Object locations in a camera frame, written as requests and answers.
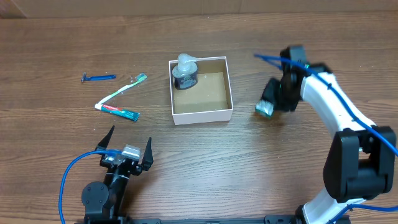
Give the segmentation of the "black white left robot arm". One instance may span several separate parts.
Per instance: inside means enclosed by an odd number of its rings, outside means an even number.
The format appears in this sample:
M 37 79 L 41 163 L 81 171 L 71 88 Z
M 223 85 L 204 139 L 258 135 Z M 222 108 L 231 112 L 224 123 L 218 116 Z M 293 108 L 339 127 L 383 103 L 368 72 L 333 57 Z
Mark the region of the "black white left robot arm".
M 101 154 L 99 165 L 107 168 L 107 172 L 104 181 L 91 182 L 82 191 L 84 223 L 132 223 L 129 216 L 121 213 L 127 184 L 130 176 L 148 171 L 154 162 L 151 138 L 143 153 L 131 145 L 126 145 L 120 153 L 108 150 L 113 131 L 111 128 L 95 148 L 95 152 Z

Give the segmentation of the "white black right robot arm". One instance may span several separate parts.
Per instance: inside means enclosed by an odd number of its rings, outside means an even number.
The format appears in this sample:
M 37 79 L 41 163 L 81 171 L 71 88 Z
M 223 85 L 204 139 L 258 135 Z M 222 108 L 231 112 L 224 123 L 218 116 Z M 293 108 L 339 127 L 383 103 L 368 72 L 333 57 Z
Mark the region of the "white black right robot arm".
M 295 214 L 267 215 L 265 223 L 350 223 L 347 212 L 354 208 L 397 211 L 397 207 L 364 204 L 392 188 L 397 157 L 395 132 L 363 115 L 326 64 L 307 60 L 303 46 L 289 46 L 277 57 L 258 58 L 277 67 L 282 78 L 268 81 L 255 105 L 256 112 L 270 118 L 276 111 L 294 111 L 300 101 L 306 101 L 332 138 L 323 168 L 324 188 L 313 200 L 300 205 Z

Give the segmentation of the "green white soap bar pack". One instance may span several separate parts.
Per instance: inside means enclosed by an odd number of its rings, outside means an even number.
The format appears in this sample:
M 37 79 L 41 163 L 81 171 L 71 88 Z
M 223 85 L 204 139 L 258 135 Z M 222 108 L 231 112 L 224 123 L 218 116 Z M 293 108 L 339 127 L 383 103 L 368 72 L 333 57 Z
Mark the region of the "green white soap bar pack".
M 255 105 L 255 110 L 257 113 L 260 115 L 266 117 L 266 118 L 271 118 L 273 113 L 274 113 L 274 105 L 266 100 L 260 100 L 256 105 Z

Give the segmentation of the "green red toothpaste tube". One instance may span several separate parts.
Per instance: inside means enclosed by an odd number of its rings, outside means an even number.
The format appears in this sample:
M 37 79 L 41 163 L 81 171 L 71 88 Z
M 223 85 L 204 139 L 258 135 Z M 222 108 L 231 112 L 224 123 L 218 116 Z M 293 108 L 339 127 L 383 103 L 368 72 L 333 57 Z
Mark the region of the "green red toothpaste tube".
M 116 116 L 120 116 L 126 119 L 130 119 L 134 122 L 136 122 L 139 117 L 140 117 L 140 113 L 135 112 L 135 111 L 129 111 L 129 110 L 125 110 L 122 108 L 117 108 L 117 107 L 113 107 L 113 106 L 109 106 L 109 105 L 104 105 L 104 104 L 95 104 L 95 109 L 106 112 L 106 113 L 110 113 Z

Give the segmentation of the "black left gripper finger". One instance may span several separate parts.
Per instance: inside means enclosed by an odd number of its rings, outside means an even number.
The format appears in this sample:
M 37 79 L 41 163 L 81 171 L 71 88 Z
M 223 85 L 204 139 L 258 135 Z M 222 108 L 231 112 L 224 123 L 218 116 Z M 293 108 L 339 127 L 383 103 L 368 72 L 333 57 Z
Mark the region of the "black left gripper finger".
M 144 155 L 142 158 L 142 163 L 141 163 L 142 170 L 148 171 L 152 167 L 153 163 L 154 163 L 154 159 L 153 159 L 153 153 L 152 153 L 152 138 L 150 137 L 148 139 L 146 149 L 144 151 Z
M 115 126 L 112 126 L 111 129 L 109 130 L 108 134 L 97 144 L 95 147 L 96 151 L 106 151 L 108 144 L 111 140 L 111 137 L 113 135 Z

